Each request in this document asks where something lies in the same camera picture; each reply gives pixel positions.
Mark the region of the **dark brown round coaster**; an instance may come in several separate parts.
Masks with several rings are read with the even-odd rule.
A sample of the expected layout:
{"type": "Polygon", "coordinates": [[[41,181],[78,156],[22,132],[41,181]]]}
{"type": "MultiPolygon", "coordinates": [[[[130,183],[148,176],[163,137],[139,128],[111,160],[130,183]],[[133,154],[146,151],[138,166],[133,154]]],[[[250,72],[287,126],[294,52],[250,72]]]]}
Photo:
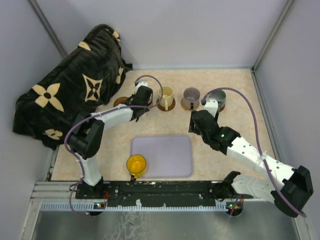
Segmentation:
{"type": "Polygon", "coordinates": [[[176,100],[173,98],[172,105],[170,105],[167,110],[164,106],[161,106],[160,104],[157,105],[157,108],[163,112],[168,112],[168,111],[173,110],[175,108],[175,106],[176,106],[176,100]]]}

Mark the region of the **cream mug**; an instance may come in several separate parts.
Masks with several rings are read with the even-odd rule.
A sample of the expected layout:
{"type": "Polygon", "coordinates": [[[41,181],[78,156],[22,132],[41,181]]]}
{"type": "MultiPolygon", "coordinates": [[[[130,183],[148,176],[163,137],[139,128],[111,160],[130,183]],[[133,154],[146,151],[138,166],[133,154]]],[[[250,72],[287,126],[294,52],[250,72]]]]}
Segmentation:
{"type": "Polygon", "coordinates": [[[170,86],[163,86],[158,90],[158,107],[163,111],[169,111],[174,104],[174,91],[170,86]]]}

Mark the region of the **dark brown wooden coaster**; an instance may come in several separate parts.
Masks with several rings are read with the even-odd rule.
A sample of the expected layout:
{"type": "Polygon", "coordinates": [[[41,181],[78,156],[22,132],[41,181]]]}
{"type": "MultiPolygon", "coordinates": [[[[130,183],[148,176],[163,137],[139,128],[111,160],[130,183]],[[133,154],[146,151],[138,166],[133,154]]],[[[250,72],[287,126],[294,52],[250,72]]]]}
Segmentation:
{"type": "Polygon", "coordinates": [[[222,112],[224,110],[225,106],[226,106],[225,104],[219,104],[218,105],[218,112],[219,113],[222,112]]]}

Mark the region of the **purple mug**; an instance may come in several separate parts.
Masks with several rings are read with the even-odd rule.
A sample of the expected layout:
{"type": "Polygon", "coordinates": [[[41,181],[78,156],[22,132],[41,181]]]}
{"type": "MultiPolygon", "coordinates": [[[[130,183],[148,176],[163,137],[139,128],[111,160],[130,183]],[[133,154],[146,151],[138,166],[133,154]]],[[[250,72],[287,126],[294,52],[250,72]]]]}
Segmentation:
{"type": "Polygon", "coordinates": [[[195,87],[188,87],[183,92],[182,102],[188,110],[194,110],[200,104],[200,91],[195,87]]]}

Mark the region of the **grey-green mug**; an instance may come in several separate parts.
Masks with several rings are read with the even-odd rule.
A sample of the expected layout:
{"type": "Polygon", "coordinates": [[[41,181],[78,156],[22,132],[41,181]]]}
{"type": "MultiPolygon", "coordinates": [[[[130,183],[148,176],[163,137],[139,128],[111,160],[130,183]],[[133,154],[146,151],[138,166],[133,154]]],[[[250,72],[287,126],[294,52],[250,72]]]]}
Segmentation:
{"type": "Polygon", "coordinates": [[[218,105],[226,105],[227,96],[223,90],[216,90],[210,93],[208,98],[217,100],[218,105]]]}

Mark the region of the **yellow mug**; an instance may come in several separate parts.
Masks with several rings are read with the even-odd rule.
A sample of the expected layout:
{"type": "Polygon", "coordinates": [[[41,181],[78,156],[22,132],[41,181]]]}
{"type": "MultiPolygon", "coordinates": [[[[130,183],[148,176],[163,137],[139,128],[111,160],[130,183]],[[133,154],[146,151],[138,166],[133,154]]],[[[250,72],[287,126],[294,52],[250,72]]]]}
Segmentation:
{"type": "Polygon", "coordinates": [[[126,168],[130,174],[130,180],[133,182],[147,173],[147,161],[142,155],[135,154],[128,158],[126,168]]]}

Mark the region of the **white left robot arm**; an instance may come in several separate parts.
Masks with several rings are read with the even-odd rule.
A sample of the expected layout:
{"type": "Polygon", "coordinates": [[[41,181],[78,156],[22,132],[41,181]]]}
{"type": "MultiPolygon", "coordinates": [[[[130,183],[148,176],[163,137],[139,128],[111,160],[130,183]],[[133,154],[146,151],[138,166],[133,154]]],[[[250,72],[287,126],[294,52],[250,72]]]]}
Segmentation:
{"type": "Polygon", "coordinates": [[[80,165],[80,184],[76,187],[77,199],[101,199],[107,187],[100,173],[97,153],[104,131],[125,122],[138,121],[149,111],[153,90],[148,82],[135,83],[135,93],[117,106],[90,115],[79,114],[64,139],[68,151],[80,165]]]}

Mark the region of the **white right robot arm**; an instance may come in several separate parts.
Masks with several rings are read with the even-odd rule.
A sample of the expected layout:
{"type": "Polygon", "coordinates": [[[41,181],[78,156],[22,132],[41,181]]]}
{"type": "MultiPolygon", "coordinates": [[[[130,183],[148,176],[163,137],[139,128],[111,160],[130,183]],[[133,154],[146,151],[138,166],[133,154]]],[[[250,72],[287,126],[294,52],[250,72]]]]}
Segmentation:
{"type": "Polygon", "coordinates": [[[229,198],[250,195],[274,203],[289,217],[305,217],[303,208],[314,193],[310,171],[260,153],[237,131],[219,126],[218,104],[213,100],[208,104],[203,110],[191,111],[188,131],[201,136],[214,151],[244,163],[261,176],[255,178],[233,171],[224,179],[224,194],[229,198]]]}

